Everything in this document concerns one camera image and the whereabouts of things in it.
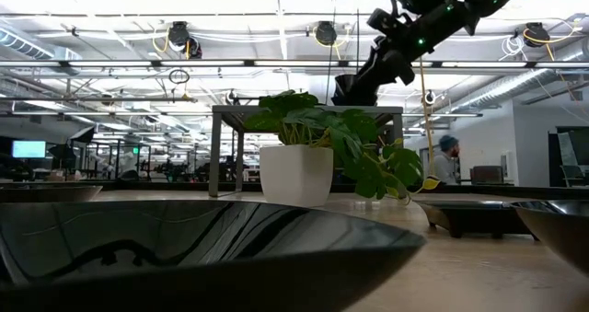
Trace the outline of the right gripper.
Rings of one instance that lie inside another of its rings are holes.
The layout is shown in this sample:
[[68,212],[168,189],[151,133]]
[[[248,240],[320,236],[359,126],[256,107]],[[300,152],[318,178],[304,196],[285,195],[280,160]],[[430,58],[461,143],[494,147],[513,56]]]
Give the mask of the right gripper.
[[358,89],[375,93],[383,84],[399,77],[407,85],[414,79],[411,63],[463,27],[456,10],[434,10],[415,21],[403,23],[384,10],[375,10],[368,25],[382,33],[367,61],[367,70],[359,75]]

